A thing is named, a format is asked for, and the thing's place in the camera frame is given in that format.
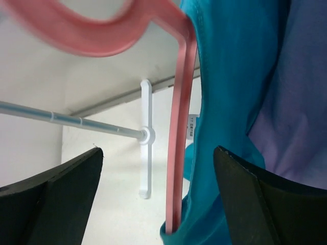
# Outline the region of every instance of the white label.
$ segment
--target white label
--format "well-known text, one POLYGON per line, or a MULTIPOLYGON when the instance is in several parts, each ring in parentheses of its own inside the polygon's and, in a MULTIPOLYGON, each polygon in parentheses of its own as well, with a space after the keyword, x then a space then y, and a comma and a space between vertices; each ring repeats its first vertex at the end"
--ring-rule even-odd
POLYGON ((194 139, 194 129, 196 125, 196 118, 199 117, 199 115, 196 114, 190 114, 188 118, 188 129, 186 131, 186 139, 193 140, 194 139))

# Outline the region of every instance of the silver pole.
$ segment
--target silver pole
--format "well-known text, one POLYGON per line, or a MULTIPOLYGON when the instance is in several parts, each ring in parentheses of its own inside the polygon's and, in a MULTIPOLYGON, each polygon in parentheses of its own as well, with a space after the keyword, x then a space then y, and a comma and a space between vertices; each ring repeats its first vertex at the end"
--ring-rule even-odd
POLYGON ((143 131, 127 129, 80 117, 54 113, 51 111, 38 110, 35 108, 20 106, 3 101, 0 102, 0 113, 136 139, 143 139, 146 137, 146 132, 143 131))

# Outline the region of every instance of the teal shirt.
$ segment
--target teal shirt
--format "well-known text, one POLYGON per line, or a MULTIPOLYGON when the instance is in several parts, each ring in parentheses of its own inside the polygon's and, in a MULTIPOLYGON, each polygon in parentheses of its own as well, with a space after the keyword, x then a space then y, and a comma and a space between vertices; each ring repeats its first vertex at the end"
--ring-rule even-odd
POLYGON ((160 235, 167 245, 231 244, 213 152, 221 145, 265 167, 247 133, 274 70, 286 15, 278 0, 183 0, 181 9, 197 34, 202 104, 182 223, 172 235, 163 224, 160 235))

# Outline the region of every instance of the clothes hanger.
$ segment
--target clothes hanger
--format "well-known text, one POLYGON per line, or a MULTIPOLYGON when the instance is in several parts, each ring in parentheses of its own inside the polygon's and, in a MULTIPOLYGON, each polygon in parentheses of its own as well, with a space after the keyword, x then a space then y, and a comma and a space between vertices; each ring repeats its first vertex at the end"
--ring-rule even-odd
POLYGON ((175 232, 181 223, 186 126, 197 51, 190 19, 170 0, 128 0, 106 21, 83 17, 57 0, 0 0, 0 4, 36 36, 75 55, 119 54, 141 38, 150 21, 177 39, 166 196, 166 233, 175 232))

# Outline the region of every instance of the purple-gray fabric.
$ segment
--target purple-gray fabric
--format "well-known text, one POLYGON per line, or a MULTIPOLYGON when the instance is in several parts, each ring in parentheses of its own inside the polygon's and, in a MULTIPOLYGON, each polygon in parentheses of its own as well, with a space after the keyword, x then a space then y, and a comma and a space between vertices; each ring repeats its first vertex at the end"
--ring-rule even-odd
POLYGON ((293 0, 274 78, 249 137, 266 169, 327 189, 327 1, 293 0))

